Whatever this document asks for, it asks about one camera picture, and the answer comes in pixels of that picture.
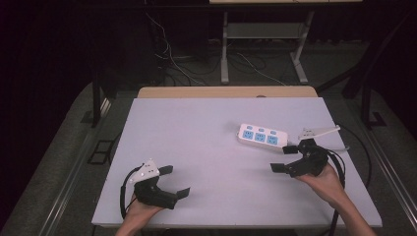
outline wooden edge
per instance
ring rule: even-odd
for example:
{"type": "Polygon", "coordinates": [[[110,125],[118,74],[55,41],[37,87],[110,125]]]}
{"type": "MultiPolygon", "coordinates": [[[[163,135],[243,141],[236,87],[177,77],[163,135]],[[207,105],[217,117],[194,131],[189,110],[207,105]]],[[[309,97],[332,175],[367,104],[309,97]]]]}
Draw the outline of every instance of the wooden edge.
{"type": "Polygon", "coordinates": [[[145,87],[138,98],[318,97],[312,87],[145,87]]]}
{"type": "Polygon", "coordinates": [[[263,3],[350,3],[363,0],[209,0],[211,4],[263,4],[263,3]]]}

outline metal frame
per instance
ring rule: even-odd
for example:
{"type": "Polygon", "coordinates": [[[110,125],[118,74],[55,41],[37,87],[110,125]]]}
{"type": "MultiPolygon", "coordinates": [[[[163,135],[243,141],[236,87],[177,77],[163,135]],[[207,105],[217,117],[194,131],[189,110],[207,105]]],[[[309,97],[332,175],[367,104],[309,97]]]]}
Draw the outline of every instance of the metal frame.
{"type": "Polygon", "coordinates": [[[402,206],[405,214],[410,220],[411,225],[414,230],[417,232],[417,204],[414,199],[410,196],[395,169],[391,165],[387,155],[385,154],[383,148],[379,144],[374,133],[368,129],[367,125],[363,123],[357,114],[357,109],[355,108],[356,104],[354,101],[348,101],[347,106],[352,113],[352,117],[355,119],[356,124],[360,127],[362,133],[366,136],[369,144],[372,147],[372,151],[375,154],[375,159],[380,165],[381,170],[387,178],[387,181],[392,188],[395,196],[397,197],[399,203],[402,206]]]}
{"type": "MultiPolygon", "coordinates": [[[[110,107],[110,101],[104,99],[104,101],[101,103],[100,117],[105,119],[110,107]]],[[[64,185],[59,191],[59,194],[57,195],[53,203],[53,206],[47,218],[45,219],[42,228],[39,231],[39,236],[48,236],[55,234],[55,230],[58,227],[59,220],[61,219],[61,216],[64,213],[68,201],[70,200],[74,190],[76,189],[77,181],[80,179],[80,173],[83,169],[83,164],[89,157],[89,152],[91,150],[92,144],[96,140],[97,134],[100,131],[100,128],[104,122],[103,119],[98,120],[95,129],[90,129],[87,133],[86,138],[84,139],[84,142],[80,149],[80,152],[70,171],[70,174],[68,175],[64,185]]]]}
{"type": "Polygon", "coordinates": [[[229,73],[227,65],[227,38],[299,38],[297,49],[290,53],[291,61],[297,73],[298,79],[302,85],[305,85],[308,80],[304,69],[300,62],[301,52],[303,51],[307,35],[310,30],[314,11],[310,11],[307,19],[304,22],[301,35],[291,31],[292,28],[298,30],[302,23],[281,23],[268,24],[268,28],[260,27],[263,24],[229,24],[227,22],[227,12],[223,16],[223,39],[222,39],[222,53],[221,53],[221,83],[229,84],[229,73]]]}

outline table leg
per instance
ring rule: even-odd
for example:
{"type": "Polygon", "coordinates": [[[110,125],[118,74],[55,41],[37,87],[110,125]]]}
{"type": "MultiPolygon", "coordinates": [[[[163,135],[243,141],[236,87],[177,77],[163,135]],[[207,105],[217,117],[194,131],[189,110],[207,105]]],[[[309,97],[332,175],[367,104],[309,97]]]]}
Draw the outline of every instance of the table leg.
{"type": "Polygon", "coordinates": [[[221,83],[224,85],[229,84],[229,70],[227,67],[227,12],[224,13],[223,19],[223,41],[221,52],[221,83]]]}
{"type": "Polygon", "coordinates": [[[294,52],[290,53],[291,61],[294,64],[295,72],[297,73],[298,79],[300,80],[301,84],[306,84],[308,82],[306,74],[304,73],[304,69],[301,66],[300,56],[310,30],[310,25],[312,23],[313,16],[314,12],[309,12],[309,15],[307,16],[306,22],[303,26],[303,31],[300,37],[300,41],[298,43],[298,47],[294,52]]]}

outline white table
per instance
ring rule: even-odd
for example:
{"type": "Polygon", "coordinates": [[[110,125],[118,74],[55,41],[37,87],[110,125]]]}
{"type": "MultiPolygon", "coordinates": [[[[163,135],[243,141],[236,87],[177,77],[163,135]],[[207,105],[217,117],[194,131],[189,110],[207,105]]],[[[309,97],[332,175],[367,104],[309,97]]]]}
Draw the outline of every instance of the white table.
{"type": "MultiPolygon", "coordinates": [[[[148,227],[330,225],[333,209],[327,203],[304,183],[270,170],[270,163],[289,163],[301,154],[283,155],[238,143],[241,123],[285,131],[296,144],[303,128],[334,126],[319,97],[135,99],[92,223],[121,224],[120,186],[130,170],[152,158],[159,167],[174,166],[172,174],[160,177],[162,190],[175,193],[191,187],[191,192],[174,210],[157,214],[148,227]]],[[[344,147],[339,133],[316,142],[325,148],[344,147]]],[[[346,192],[371,226],[382,226],[348,153],[340,155],[346,163],[346,192]]],[[[132,192],[128,184],[126,203],[132,192]]]]}

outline white power strip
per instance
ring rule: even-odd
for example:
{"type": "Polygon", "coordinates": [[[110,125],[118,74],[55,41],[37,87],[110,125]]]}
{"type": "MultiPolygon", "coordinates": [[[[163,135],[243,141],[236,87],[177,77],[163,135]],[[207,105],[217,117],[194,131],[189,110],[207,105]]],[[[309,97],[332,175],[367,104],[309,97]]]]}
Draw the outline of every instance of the white power strip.
{"type": "Polygon", "coordinates": [[[249,124],[240,126],[237,138],[242,144],[272,150],[282,150],[288,144],[287,133],[249,124]]]}

